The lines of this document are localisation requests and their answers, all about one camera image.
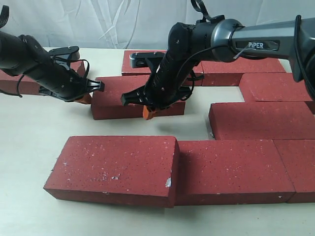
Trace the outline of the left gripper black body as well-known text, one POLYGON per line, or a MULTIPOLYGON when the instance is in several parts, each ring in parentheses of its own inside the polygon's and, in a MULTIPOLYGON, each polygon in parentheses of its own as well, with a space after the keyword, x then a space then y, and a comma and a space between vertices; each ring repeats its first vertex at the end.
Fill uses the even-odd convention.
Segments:
POLYGON ((39 63, 31 70, 31 78, 42 88, 40 94, 52 96, 65 102, 73 102, 82 97, 85 92, 88 71, 80 76, 71 68, 71 63, 84 62, 84 59, 68 60, 61 57, 51 57, 39 63))

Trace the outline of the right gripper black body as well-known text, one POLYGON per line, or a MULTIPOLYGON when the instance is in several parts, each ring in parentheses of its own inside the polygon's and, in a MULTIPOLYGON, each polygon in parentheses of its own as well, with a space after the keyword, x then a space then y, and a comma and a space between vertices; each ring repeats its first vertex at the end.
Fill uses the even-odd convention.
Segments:
POLYGON ((150 69, 151 74, 145 84, 144 92, 148 105, 160 110, 169 108, 177 101, 185 101, 193 88, 183 86, 189 74, 194 74, 195 59, 175 60, 166 53, 160 64, 150 69))

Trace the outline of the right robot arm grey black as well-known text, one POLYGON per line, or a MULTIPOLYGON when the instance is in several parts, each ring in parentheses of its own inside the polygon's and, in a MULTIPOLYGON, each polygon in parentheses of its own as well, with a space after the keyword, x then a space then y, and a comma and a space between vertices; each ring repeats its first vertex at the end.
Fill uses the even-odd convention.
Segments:
POLYGON ((166 53, 132 55, 133 67, 151 71, 145 85, 121 96, 124 106, 144 107, 143 118, 177 101, 187 100, 193 89, 184 81, 195 81, 193 68, 201 61, 234 62, 238 58, 285 59, 293 78, 303 81, 310 97, 315 95, 315 21, 298 15, 295 20, 246 27, 222 15, 193 25, 176 23, 168 35, 166 53))

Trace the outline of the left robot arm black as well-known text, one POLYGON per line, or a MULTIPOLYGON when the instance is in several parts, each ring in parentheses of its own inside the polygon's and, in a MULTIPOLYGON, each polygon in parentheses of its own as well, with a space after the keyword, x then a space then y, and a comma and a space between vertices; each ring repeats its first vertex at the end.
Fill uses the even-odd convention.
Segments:
POLYGON ((40 85, 40 95, 64 102, 90 104, 90 93, 104 91, 101 81, 80 76, 71 64, 81 61, 79 47, 70 46, 46 51, 30 35, 18 37, 0 34, 0 69, 9 76, 27 76, 40 85))

